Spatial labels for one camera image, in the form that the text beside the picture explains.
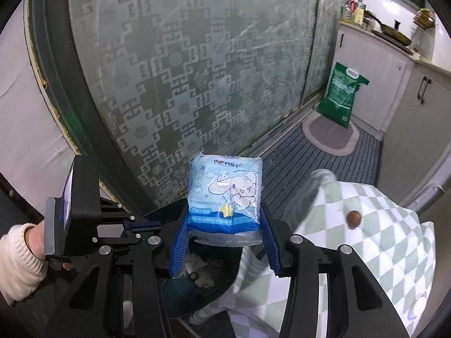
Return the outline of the white knit sleeve forearm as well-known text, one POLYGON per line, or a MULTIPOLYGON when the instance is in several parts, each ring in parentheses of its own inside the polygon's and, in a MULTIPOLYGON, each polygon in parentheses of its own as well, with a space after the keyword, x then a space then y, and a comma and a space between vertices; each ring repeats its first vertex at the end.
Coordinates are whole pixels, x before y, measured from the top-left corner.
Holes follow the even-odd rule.
POLYGON ((1 295, 8 305, 30 296, 45 279, 47 263, 28 249, 24 232, 35 224, 12 226, 1 237, 1 295))

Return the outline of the person's left hand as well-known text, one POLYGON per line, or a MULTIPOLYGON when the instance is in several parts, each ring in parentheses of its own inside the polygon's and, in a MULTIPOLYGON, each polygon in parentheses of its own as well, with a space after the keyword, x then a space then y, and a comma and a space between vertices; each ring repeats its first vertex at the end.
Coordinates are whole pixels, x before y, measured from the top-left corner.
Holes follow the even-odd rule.
POLYGON ((45 260, 44 254, 44 221, 28 227, 24 232, 25 243, 30 252, 40 260, 45 260))

